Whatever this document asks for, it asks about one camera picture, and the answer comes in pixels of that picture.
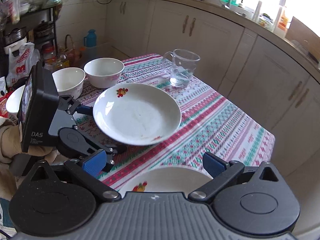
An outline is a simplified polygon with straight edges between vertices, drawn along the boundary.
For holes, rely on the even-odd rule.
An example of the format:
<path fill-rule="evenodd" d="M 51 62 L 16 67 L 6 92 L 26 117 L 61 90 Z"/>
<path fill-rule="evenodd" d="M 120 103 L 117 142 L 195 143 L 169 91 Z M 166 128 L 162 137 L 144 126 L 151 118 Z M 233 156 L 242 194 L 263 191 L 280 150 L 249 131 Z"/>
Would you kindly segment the white bowl pink flowers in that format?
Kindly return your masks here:
<path fill-rule="evenodd" d="M 124 70 L 122 61 L 113 58 L 99 58 L 84 66 L 88 80 L 95 88 L 105 89 L 117 84 Z"/>

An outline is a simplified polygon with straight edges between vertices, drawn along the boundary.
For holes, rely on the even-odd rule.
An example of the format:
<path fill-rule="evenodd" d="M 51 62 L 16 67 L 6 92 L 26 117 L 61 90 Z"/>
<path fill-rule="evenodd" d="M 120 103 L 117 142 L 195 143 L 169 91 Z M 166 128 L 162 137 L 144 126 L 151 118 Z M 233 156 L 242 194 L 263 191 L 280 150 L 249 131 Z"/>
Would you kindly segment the white plate with fruit print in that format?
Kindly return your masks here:
<path fill-rule="evenodd" d="M 127 145 L 158 144 L 179 128 L 182 114 L 165 91 L 140 83 L 119 83 L 103 91 L 93 106 L 99 129 Z"/>

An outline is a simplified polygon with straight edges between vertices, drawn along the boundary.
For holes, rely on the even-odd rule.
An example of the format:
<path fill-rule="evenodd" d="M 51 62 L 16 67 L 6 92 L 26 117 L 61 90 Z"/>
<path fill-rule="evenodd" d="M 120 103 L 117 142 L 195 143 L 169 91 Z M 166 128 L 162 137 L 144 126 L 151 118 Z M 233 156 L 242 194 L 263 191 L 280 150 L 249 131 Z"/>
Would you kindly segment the cream kitchen cabinets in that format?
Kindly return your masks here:
<path fill-rule="evenodd" d="M 108 0 L 106 34 L 128 56 L 183 48 L 195 75 L 272 132 L 272 162 L 301 206 L 294 233 L 319 239 L 319 70 L 289 42 L 198 0 Z"/>

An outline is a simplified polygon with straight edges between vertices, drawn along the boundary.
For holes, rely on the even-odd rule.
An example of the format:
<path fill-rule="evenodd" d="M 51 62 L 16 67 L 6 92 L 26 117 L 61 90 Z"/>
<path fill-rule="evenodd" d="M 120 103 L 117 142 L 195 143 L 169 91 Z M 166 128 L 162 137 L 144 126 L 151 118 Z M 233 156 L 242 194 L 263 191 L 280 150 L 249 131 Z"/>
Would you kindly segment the white red plastic bag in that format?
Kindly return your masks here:
<path fill-rule="evenodd" d="M 8 87 L 12 87 L 20 79 L 29 76 L 32 66 L 40 61 L 40 52 L 31 42 L 24 43 L 14 55 L 14 50 L 9 48 L 9 71 L 6 77 Z"/>

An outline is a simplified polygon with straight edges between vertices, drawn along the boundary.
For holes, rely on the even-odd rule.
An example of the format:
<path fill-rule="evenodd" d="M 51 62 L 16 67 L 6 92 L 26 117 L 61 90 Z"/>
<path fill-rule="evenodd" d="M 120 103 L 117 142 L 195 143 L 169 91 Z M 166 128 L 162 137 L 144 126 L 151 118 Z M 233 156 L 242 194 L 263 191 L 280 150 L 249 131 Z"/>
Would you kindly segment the blue thermos jug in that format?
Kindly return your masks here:
<path fill-rule="evenodd" d="M 87 36 L 84 37 L 84 46 L 91 48 L 97 45 L 97 36 L 94 29 L 88 31 Z"/>

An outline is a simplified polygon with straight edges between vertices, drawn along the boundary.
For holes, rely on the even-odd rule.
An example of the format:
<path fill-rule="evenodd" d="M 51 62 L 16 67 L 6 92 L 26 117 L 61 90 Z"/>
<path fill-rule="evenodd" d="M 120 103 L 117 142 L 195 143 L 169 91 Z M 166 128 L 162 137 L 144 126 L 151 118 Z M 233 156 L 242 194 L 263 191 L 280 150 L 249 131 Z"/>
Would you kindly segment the black storage shelf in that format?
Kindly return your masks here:
<path fill-rule="evenodd" d="M 26 23 L 28 23 L 27 25 L 27 40 L 30 40 L 29 38 L 29 35 L 28 35 L 28 32 L 30 30 L 33 30 L 33 41 L 35 42 L 36 45 L 41 45 L 45 42 L 51 42 L 52 45 L 55 46 L 55 51 L 56 51 L 56 54 L 58 52 L 58 46 L 57 46 L 57 36 L 56 36 L 56 21 L 57 21 L 57 18 L 58 18 L 58 14 L 62 8 L 62 0 L 60 0 L 60 2 L 54 2 L 54 3 L 51 3 L 49 4 L 48 2 L 46 2 L 46 0 L 43 0 L 42 3 L 35 3 L 36 5 L 39 5 L 36 10 L 33 10 L 33 11 L 28 11 L 24 16 L 22 16 L 22 20 L 20 22 L 20 25 L 23 24 L 23 21 L 25 21 Z M 40 13 L 43 13 L 43 12 L 47 12 L 48 16 L 48 21 L 49 22 L 52 22 L 52 26 L 53 26 L 53 29 L 52 29 L 52 32 L 47 34 L 47 35 L 44 35 L 44 34 L 37 34 L 36 31 L 35 31 L 35 28 L 36 28 L 36 25 L 33 24 L 31 25 L 31 22 L 34 21 L 35 22 L 35 19 L 36 19 L 36 16 L 39 16 Z"/>

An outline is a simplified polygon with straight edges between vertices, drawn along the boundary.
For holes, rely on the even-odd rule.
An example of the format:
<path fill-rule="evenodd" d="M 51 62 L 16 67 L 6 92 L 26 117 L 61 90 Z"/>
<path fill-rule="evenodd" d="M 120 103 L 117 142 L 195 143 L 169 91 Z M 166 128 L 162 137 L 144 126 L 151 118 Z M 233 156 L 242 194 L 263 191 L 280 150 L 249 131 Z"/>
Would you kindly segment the clear glass mug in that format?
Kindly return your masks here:
<path fill-rule="evenodd" d="M 173 87 L 184 88 L 189 85 L 197 64 L 201 58 L 196 53 L 186 49 L 174 49 L 163 55 L 162 67 L 165 69 L 165 61 L 171 57 L 170 83 Z"/>

